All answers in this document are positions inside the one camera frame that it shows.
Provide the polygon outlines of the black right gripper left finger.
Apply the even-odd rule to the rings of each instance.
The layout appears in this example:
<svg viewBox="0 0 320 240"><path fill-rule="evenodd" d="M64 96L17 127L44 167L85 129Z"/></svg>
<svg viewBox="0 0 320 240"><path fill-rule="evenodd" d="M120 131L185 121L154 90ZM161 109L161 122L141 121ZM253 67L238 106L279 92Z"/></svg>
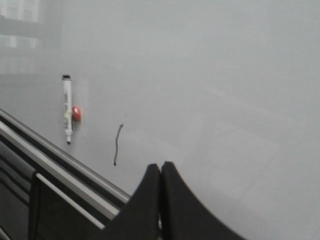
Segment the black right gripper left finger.
<svg viewBox="0 0 320 240"><path fill-rule="evenodd" d="M118 215L101 231L101 240L156 240L159 228L160 170L147 166L136 191Z"/></svg>

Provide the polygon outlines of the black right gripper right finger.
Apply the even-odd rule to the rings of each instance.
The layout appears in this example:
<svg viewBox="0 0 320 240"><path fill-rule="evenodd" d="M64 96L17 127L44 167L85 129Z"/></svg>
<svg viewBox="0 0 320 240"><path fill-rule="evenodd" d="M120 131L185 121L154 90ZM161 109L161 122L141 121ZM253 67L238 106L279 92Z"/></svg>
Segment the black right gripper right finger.
<svg viewBox="0 0 320 240"><path fill-rule="evenodd" d="M164 240L242 240L199 201L173 162L161 167L161 228Z"/></svg>

